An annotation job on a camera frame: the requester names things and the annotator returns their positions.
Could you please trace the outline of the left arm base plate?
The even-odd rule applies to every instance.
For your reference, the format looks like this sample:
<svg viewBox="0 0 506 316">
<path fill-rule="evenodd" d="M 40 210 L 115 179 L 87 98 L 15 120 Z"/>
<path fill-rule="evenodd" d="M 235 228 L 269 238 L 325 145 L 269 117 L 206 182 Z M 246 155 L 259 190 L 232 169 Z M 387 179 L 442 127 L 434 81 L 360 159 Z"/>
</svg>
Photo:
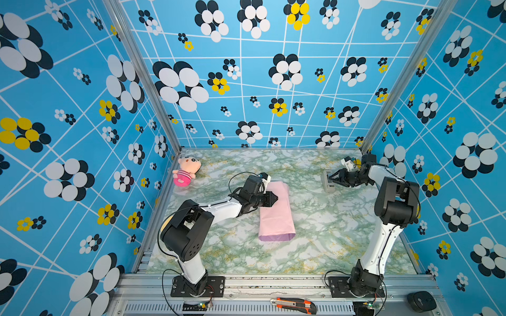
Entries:
<svg viewBox="0 0 506 316">
<path fill-rule="evenodd" d="M 205 274 L 196 284 L 190 283 L 183 276 L 176 276 L 172 281 L 171 297 L 173 298 L 222 298 L 225 290 L 224 276 Z"/>
</svg>

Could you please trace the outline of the purple wrapping paper sheet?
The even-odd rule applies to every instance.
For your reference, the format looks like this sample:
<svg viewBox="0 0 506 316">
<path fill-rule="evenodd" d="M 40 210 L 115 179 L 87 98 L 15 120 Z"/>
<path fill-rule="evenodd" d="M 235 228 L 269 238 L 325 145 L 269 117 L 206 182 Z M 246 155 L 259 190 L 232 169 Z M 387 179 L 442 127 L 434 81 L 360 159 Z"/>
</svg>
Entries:
<svg viewBox="0 0 506 316">
<path fill-rule="evenodd" d="M 272 191 L 278 200 L 270 208 L 260 208 L 258 238 L 261 242 L 288 242 L 296 236 L 289 186 L 284 182 L 271 182 L 268 190 Z"/>
</svg>

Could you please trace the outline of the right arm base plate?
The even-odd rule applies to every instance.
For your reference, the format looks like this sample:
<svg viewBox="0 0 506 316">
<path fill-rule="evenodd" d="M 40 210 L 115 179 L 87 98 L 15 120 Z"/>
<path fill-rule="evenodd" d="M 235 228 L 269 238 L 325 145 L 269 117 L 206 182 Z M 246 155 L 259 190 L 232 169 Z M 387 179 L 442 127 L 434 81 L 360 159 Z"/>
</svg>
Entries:
<svg viewBox="0 0 506 316">
<path fill-rule="evenodd" d="M 379 276 L 353 279 L 349 276 L 330 276 L 327 279 L 333 298 L 385 298 L 385 288 Z"/>
</svg>

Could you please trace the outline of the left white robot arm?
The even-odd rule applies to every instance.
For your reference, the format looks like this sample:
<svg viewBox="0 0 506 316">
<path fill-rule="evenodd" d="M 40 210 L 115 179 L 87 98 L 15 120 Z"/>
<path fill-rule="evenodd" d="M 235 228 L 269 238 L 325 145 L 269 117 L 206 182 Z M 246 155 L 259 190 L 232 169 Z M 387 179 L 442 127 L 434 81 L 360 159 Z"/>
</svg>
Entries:
<svg viewBox="0 0 506 316">
<path fill-rule="evenodd" d="M 196 286 L 208 276 L 200 250 L 212 225 L 273 206 L 278 197 L 267 189 L 270 182 L 271 176 L 265 172 L 251 174 L 225 199 L 202 205 L 186 200 L 164 220 L 158 234 L 159 247 L 166 248 L 165 254 L 177 260 L 188 284 Z"/>
</svg>

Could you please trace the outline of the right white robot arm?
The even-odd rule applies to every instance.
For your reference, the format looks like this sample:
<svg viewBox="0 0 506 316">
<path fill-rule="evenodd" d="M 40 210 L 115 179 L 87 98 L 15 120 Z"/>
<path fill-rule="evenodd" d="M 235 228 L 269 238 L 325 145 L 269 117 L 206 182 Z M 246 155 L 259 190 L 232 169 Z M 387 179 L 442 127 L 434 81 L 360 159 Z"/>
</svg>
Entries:
<svg viewBox="0 0 506 316">
<path fill-rule="evenodd" d="M 378 292 L 393 244 L 407 226 L 418 222 L 420 187 L 403 179 L 387 165 L 377 163 L 372 154 L 363 155 L 361 165 L 350 157 L 342 159 L 341 164 L 343 168 L 338 171 L 323 172 L 322 183 L 326 191 L 334 191 L 337 185 L 346 188 L 375 185 L 378 189 L 374 204 L 374 214 L 378 218 L 374 234 L 349 277 L 350 291 L 362 297 Z"/>
</svg>

